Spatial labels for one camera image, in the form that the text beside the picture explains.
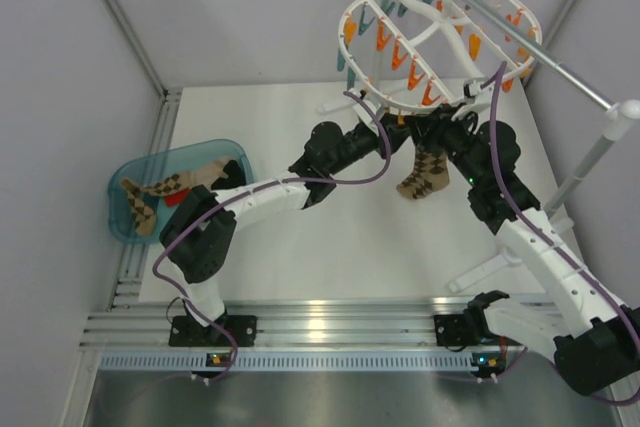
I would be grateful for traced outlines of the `white round clip hanger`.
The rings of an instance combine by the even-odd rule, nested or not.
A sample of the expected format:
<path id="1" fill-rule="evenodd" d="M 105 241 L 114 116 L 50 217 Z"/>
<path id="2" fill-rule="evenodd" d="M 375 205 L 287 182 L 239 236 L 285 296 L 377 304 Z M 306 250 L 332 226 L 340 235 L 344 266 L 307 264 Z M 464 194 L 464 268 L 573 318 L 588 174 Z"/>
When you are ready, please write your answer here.
<path id="1" fill-rule="evenodd" d="M 520 0 L 480 0 L 540 43 L 541 24 Z M 501 88 L 527 77 L 534 59 L 465 0 L 354 0 L 338 24 L 336 67 L 347 90 L 386 113 L 427 115 L 458 106 L 463 86 L 507 66 Z"/>

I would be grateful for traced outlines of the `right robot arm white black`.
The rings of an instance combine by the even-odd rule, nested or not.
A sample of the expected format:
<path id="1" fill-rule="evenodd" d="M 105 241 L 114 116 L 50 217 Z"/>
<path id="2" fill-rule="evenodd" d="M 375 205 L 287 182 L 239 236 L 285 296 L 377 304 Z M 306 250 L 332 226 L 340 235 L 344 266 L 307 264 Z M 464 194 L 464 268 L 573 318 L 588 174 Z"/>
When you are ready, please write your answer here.
<path id="1" fill-rule="evenodd" d="M 514 129 L 474 114 L 455 119 L 445 106 L 406 119 L 414 145 L 443 154 L 469 183 L 475 216 L 533 274 L 559 311 L 538 314 L 499 290 L 464 310 L 478 343 L 506 337 L 551 361 L 575 392 L 590 396 L 638 372 L 639 312 L 606 289 L 556 234 L 535 195 L 515 172 L 521 155 Z"/>

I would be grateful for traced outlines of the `brown checkered sock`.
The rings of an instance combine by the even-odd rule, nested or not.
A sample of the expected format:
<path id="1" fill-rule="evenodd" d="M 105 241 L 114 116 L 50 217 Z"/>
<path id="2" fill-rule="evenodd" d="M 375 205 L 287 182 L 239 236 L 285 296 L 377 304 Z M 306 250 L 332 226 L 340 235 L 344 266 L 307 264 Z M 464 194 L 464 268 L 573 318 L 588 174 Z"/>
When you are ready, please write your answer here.
<path id="1" fill-rule="evenodd" d="M 447 157 L 416 146 L 410 174 L 396 186 L 405 199 L 420 200 L 444 190 L 450 183 Z"/>
<path id="2" fill-rule="evenodd" d="M 124 190 L 133 218 L 135 232 L 139 236 L 149 236 L 153 233 L 156 222 L 156 210 L 146 201 L 145 197 L 163 199 L 184 189 L 191 189 L 189 172 L 183 171 L 170 175 L 152 185 L 139 185 L 131 179 L 124 178 L 119 182 Z"/>

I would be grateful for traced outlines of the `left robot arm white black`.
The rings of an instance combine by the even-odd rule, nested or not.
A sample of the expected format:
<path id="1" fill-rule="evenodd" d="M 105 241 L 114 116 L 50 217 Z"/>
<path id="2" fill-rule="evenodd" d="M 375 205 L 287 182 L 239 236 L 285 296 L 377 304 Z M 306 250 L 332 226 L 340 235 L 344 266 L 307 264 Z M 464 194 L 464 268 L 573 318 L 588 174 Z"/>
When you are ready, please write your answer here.
<path id="1" fill-rule="evenodd" d="M 183 276 L 181 283 L 172 284 L 180 292 L 194 336 L 214 344 L 225 335 L 227 311 L 216 276 L 237 232 L 276 214 L 319 204 L 339 184 L 336 174 L 371 153 L 379 154 L 387 168 L 408 137 L 409 128 L 389 114 L 377 127 L 360 121 L 346 133 L 334 122 L 322 122 L 283 174 L 231 190 L 193 187 L 160 241 Z"/>

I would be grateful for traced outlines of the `teal plastic basket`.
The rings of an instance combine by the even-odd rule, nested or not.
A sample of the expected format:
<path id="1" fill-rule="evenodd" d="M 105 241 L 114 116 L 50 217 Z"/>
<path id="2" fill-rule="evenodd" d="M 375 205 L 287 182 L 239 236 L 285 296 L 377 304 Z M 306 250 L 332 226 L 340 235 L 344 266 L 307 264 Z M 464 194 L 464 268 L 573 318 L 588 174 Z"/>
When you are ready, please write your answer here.
<path id="1" fill-rule="evenodd" d="M 156 210 L 157 222 L 151 235 L 139 236 L 135 232 L 127 197 L 119 185 L 122 179 L 131 179 L 139 185 L 152 185 L 175 173 L 183 171 L 191 173 L 192 170 L 208 162 L 226 156 L 232 157 L 239 163 L 244 172 L 244 179 L 235 182 L 220 180 L 211 186 L 196 186 L 204 186 L 215 190 L 231 189 L 251 183 L 253 181 L 253 172 L 249 158 L 238 143 L 229 139 L 214 139 L 170 149 L 165 152 L 137 158 L 121 166 L 113 174 L 107 190 L 109 197 L 108 223 L 112 235 L 123 243 L 157 243 L 164 226 L 181 204 L 167 207 L 163 199 L 146 196 L 145 201 Z"/>

